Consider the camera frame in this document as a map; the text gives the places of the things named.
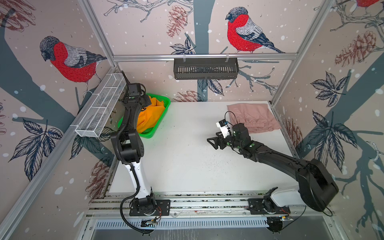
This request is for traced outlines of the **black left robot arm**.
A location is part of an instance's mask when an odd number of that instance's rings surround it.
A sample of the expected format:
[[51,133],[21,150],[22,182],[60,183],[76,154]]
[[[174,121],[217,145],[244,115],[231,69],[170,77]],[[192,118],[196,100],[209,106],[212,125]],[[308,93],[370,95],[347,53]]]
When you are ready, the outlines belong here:
[[144,156],[144,144],[137,131],[139,115],[151,105],[150,97],[142,84],[128,84],[123,97],[125,113],[117,132],[111,134],[115,156],[128,170],[135,193],[125,198],[130,200],[130,216],[152,216],[157,211],[153,191],[147,185],[140,160]]

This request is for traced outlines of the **orange shorts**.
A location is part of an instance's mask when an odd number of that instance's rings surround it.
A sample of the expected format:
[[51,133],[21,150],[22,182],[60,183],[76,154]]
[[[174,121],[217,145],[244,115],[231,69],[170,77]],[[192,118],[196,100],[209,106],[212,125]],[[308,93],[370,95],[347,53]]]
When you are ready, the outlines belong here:
[[137,131],[142,134],[144,131],[155,127],[156,123],[162,116],[165,108],[163,101],[157,97],[150,97],[151,104],[139,114]]

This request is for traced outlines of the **black hanging wall basket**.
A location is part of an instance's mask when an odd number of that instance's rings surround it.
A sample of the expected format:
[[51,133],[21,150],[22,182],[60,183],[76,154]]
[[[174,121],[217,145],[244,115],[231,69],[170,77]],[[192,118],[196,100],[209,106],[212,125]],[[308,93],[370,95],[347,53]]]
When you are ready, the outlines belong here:
[[230,80],[239,73],[237,58],[185,58],[174,60],[176,80]]

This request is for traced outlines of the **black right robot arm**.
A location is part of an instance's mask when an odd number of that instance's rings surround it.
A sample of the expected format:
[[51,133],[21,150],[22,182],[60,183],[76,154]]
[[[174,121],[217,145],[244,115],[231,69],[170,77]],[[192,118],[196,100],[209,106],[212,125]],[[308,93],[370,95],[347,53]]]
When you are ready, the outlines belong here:
[[275,206],[305,204],[312,210],[323,212],[339,192],[337,184],[321,161],[290,157],[254,141],[244,124],[236,124],[232,128],[221,122],[217,125],[220,132],[207,139],[214,149],[230,147],[244,158],[268,165],[297,181],[296,188],[280,191],[273,188],[268,192],[268,199]]

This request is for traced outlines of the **aluminium corner frame post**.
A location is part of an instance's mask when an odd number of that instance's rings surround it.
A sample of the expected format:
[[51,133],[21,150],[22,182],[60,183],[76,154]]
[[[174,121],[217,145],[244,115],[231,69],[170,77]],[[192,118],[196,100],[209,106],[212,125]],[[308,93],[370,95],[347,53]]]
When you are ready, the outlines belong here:
[[318,33],[319,29],[321,28],[322,24],[324,23],[325,19],[327,18],[327,15],[333,5],[334,1],[326,0],[322,1],[320,6],[317,8],[316,14],[314,16],[314,19],[312,20],[302,43],[300,44],[296,58],[292,61],[290,66],[288,67],[287,72],[285,73],[284,77],[282,78],[282,81],[280,82],[277,91],[275,92],[272,100],[271,100],[271,106],[276,107],[277,103],[279,102],[279,99],[282,97],[282,94],[287,87],[289,81],[293,77],[295,71],[297,70],[298,66],[300,65],[301,61],[303,60],[306,52],[308,51],[311,43],[315,39],[316,34]]

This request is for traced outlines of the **aluminium horizontal frame bar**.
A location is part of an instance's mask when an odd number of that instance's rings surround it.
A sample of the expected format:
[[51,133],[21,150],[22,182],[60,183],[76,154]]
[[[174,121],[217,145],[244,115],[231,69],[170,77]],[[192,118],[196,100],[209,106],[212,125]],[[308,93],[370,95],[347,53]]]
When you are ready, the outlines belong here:
[[237,58],[238,60],[296,60],[296,53],[261,53],[261,54],[196,54],[196,55],[116,55],[113,60],[120,62],[167,62],[174,59],[211,59],[211,58]]

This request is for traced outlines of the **green plastic basket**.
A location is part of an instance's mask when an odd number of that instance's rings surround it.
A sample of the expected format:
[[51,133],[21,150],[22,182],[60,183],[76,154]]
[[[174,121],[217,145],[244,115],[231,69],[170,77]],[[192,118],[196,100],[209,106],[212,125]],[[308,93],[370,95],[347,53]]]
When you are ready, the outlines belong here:
[[[156,123],[155,127],[144,131],[142,134],[139,134],[137,131],[139,114],[143,112],[151,104],[150,97],[157,97],[159,100],[163,101],[166,109],[164,110],[162,116]],[[134,96],[134,97],[126,96],[121,100],[121,103],[125,107],[125,113],[124,113],[124,116],[121,118],[121,120],[118,122],[118,130],[121,132],[120,137],[124,140],[127,140],[129,138],[128,137],[129,133],[136,131],[140,135],[140,137],[150,139],[151,137],[153,137],[161,121],[165,117],[171,105],[171,100],[164,96],[159,96],[155,94],[146,94],[146,95]]]

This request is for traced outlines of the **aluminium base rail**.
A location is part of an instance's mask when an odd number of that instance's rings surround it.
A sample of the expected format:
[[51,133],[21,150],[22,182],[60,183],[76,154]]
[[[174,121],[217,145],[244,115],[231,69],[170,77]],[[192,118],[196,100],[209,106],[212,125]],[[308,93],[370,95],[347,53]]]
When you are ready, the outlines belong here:
[[[120,204],[124,196],[107,195],[103,199],[91,201],[86,213],[88,218],[100,216],[120,217]],[[248,208],[254,207],[249,200],[264,199],[262,193],[229,193],[229,194],[190,194],[190,195],[164,195],[155,194],[155,199],[160,202],[170,201],[166,211],[170,217],[185,216],[241,216],[250,215]]]

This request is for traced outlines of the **pink shorts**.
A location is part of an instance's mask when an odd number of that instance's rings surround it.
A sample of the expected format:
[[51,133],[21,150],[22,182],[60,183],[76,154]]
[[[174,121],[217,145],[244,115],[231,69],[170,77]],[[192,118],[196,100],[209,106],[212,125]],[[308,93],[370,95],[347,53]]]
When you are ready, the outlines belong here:
[[244,124],[250,134],[279,130],[281,125],[267,104],[234,104],[227,106],[232,124]]

